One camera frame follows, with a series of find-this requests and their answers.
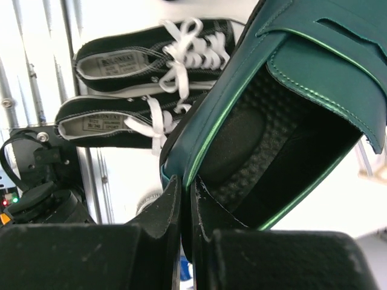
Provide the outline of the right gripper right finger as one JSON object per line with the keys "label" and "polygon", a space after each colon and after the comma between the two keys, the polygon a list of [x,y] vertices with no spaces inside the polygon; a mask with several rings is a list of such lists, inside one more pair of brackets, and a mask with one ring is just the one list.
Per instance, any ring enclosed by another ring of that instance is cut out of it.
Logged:
{"label": "right gripper right finger", "polygon": [[190,187],[190,206],[196,289],[377,289],[346,234],[248,228],[200,178]]}

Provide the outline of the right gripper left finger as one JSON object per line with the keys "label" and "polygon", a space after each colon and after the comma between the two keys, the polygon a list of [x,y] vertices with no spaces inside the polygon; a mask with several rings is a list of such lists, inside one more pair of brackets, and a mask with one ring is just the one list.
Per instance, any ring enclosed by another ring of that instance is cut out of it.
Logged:
{"label": "right gripper left finger", "polygon": [[1,230],[2,289],[178,289],[181,181],[126,224]]}

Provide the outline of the green loafer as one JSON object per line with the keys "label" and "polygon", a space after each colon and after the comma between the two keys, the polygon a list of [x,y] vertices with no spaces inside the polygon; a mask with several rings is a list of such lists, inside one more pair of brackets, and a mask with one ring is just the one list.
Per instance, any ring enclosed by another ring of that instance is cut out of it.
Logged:
{"label": "green loafer", "polygon": [[259,1],[230,60],[169,135],[163,184],[204,187],[244,225],[274,226],[360,137],[386,129],[386,2]]}

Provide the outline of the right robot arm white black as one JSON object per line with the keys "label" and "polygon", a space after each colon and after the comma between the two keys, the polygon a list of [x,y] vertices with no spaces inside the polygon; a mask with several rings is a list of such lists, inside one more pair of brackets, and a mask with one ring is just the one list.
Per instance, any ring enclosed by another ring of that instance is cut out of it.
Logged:
{"label": "right robot arm white black", "polygon": [[1,178],[21,192],[1,196],[2,289],[182,289],[183,259],[194,289],[377,289],[360,248],[327,231],[256,231],[196,181],[190,206],[181,183],[122,225],[97,225],[83,204],[79,163],[38,128],[14,130],[28,174],[1,153]]}

